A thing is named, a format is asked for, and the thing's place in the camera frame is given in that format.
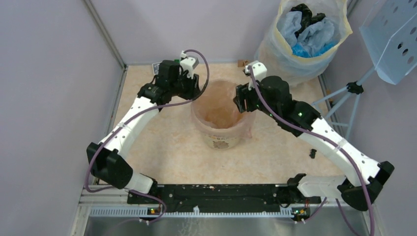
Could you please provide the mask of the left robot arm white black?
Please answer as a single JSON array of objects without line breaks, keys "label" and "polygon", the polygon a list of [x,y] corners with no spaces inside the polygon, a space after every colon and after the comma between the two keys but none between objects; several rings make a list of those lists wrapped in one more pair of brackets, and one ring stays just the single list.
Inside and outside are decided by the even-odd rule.
[{"label": "left robot arm white black", "polygon": [[174,96],[191,100],[201,92],[199,76],[194,69],[197,58],[186,57],[181,61],[164,60],[154,79],[141,87],[128,112],[117,126],[99,143],[87,148],[90,173],[117,189],[139,192],[145,203],[157,199],[154,180],[135,172],[127,163],[127,155],[148,122],[164,107],[171,105]]}]

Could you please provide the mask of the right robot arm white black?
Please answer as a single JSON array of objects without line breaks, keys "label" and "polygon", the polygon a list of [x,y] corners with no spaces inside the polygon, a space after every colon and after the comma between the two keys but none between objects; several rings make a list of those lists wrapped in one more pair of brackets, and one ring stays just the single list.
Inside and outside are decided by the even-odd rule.
[{"label": "right robot arm white black", "polygon": [[342,171],[340,176],[298,174],[290,178],[288,195],[295,203],[307,197],[328,197],[367,211],[394,171],[390,162],[369,158],[341,137],[310,104],[294,100],[288,83],[278,76],[268,76],[255,86],[236,86],[233,102],[241,113],[261,111],[270,116],[279,127],[309,143]]}]

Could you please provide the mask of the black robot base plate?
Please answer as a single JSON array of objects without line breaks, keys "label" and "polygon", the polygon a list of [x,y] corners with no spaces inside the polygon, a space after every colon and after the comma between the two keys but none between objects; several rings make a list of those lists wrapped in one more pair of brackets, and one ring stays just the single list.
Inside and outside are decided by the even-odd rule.
[{"label": "black robot base plate", "polygon": [[158,184],[148,197],[131,191],[127,197],[130,205],[166,205],[167,213],[191,212],[194,207],[202,213],[269,213],[321,201],[320,197],[303,196],[293,183]]}]

